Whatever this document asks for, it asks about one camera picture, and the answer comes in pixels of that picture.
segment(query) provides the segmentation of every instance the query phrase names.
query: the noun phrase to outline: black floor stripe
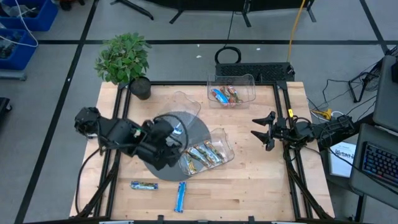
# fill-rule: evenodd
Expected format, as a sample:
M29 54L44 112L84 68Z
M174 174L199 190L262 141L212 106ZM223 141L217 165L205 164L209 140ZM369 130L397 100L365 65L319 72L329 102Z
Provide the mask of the black floor stripe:
M84 46L84 41L87 38L88 30L90 28L91 22L93 21L98 1L99 0L94 0L93 5L90 9L90 13L88 15L85 28L83 29L83 33L79 40L79 45L76 49L75 56L70 65L68 75L65 79L65 83L63 84L63 88L62 88L60 97L58 99L57 106L55 107L55 111L52 116L49 129L47 131L47 134L45 135L45 139L44 139L42 148L40 150L39 157L37 158L36 165L34 167L32 176L30 177L29 184L25 191L24 198L22 199L22 203L19 207L18 214L17 214L17 217L16 217L14 223L20 224L20 223L24 222L30 201L32 200L32 196L33 196L33 193L34 193L36 185L37 185L37 181L39 180L39 176L40 176L40 173L41 173L43 165L44 165L45 158L47 157L47 153L49 151L49 147L50 147L51 140L52 140L54 132L55 132L55 128L57 127L58 120L61 115L63 104L65 102L70 84L72 82L73 74L75 73L76 66L78 64L78 61L79 61L79 58L81 55L81 50Z
M39 44L80 44L80 40L38 40Z
M106 40L86 40L84 44L102 45ZM147 40L153 45L167 44L269 44L288 45L289 40ZM390 43L397 43L398 40L389 40ZM39 40L40 44L79 44L79 40ZM294 40L294 45L377 45L378 40Z
M381 45L381 49L383 49L383 52L386 53L388 51L387 44L384 41L383 36L381 35L379 28L377 27L376 21L373 19L371 11L370 11L368 5L366 4L366 1L365 0L359 0L359 1L360 1L361 5L362 5L363 10L365 11L365 14L366 14L366 17L369 20L369 23L371 24L373 32L376 35L377 40L379 41L379 43Z

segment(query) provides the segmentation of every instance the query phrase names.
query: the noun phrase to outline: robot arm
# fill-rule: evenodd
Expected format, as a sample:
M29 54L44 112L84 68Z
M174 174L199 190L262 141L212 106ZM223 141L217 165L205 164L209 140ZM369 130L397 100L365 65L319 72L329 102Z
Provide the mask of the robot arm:
M104 118L97 108L83 108L75 118L75 128L84 136L96 134L100 146L118 149L130 157L137 155L157 170L174 166L180 158L182 144L167 141L174 128L162 118L144 121L140 126L129 119Z
M294 126L289 128L286 126L285 118L277 118L275 124L274 120L275 112L273 111L271 111L266 118L253 120L256 124L262 126L268 125L268 131L266 133L251 131L255 137L266 145L267 151L271 151L274 148L274 138L286 141L293 147L303 147L308 142L312 142L315 139L325 141L329 134L335 132L350 133L354 131L354 124L351 117L346 115L322 124L312 124L306 118L295 117L293 120Z

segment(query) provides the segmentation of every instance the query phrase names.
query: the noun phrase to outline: potted plant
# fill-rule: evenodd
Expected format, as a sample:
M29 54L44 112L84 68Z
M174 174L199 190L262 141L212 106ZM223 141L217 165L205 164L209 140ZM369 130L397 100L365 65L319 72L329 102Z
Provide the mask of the potted plant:
M130 92L140 100L150 97L150 81L145 77L149 64L147 51L152 48L138 33L117 35L105 43L108 48L103 50L95 62L98 76L106 82L128 83Z

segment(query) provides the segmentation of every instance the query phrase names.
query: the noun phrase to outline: wooden tabletop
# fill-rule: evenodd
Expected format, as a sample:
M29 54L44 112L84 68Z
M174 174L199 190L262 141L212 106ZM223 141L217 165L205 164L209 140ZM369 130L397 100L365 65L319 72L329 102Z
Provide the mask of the wooden tabletop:
M288 88L294 115L311 119L303 83L288 83ZM152 96L148 100L141 101L135 96L131 98L128 118L138 124L145 119L152 119L175 91L182 91L201 104L198 117L210 131L224 128L235 157L227 164L188 179L184 211L177 213L174 207L178 182L159 180L138 157L130 158L122 154L112 219L156 220L158 215L164 215L165 220L246 221L248 216L253 215L257 221L294 220L281 142L276 140L275 148L266 152L261 142L250 133L251 130L266 131L264 127L251 122L252 119L263 118L271 111L276 111L272 87L257 86L256 99L248 109L216 110L209 107L205 86L153 86ZM102 84L96 106L104 117L112 117L116 92L116 86L111 83ZM280 97L284 107L282 92ZM88 141L85 158L97 147L96 140ZM318 150L315 142L308 147ZM301 154L309 191L334 217L320 156L308 149L303 149ZM97 154L87 163L81 175L80 210L97 190L102 165L103 157ZM133 180L159 183L159 190L133 190L130 188ZM301 216L305 217L298 188L297 195ZM106 192L101 214L104 214L107 199ZM72 206L71 215L74 214L76 212Z

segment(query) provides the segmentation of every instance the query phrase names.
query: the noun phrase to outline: transparent container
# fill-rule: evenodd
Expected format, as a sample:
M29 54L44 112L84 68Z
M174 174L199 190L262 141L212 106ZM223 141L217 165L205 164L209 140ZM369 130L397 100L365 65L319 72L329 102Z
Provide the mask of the transparent container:
M241 77L209 75L207 97L210 108L248 108L256 99L256 86L250 74Z
M175 140L177 140L178 143L182 143L184 146L187 142L187 136L194 136L194 127L192 126L198 119L197 115L200 109L201 106L199 102L189 99L189 97L181 91L176 91L157 115L161 115L162 119L169 122L174 128L174 132L167 141L175 142Z
M228 136L223 128L216 128L204 141L188 146L178 163L185 175L195 175L234 159L234 151L228 143Z

